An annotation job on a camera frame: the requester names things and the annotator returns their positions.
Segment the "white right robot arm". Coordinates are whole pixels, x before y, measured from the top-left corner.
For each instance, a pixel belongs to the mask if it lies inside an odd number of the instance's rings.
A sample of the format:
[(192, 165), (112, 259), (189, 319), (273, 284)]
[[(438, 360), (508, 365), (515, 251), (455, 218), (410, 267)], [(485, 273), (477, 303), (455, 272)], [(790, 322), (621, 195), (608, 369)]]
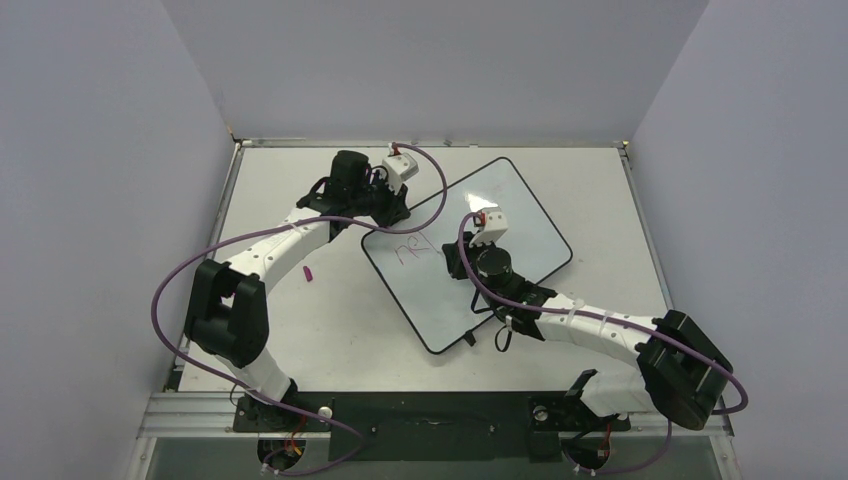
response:
[(513, 270), (506, 250), (472, 245), (471, 237), (443, 245), (447, 272), (474, 283), (474, 298), (508, 335), (571, 344), (630, 366), (619, 374), (583, 373), (563, 402), (572, 424), (656, 412), (682, 428), (705, 427), (732, 365), (689, 315), (630, 316), (589, 306), (529, 281)]

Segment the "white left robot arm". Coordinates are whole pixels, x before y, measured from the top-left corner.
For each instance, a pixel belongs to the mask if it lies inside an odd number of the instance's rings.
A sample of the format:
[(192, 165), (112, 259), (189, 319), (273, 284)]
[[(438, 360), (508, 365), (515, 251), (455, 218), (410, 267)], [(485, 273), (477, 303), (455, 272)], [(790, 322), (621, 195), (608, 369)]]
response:
[(184, 333), (216, 357), (260, 402), (259, 416), (272, 429), (291, 427), (298, 416), (295, 382), (267, 348), (267, 295), (311, 252), (332, 242), (346, 219), (369, 217), (379, 227), (409, 218), (407, 180), (419, 171), (408, 154), (393, 150), (373, 166), (366, 155), (340, 150), (282, 222), (282, 231), (223, 262), (195, 270)]

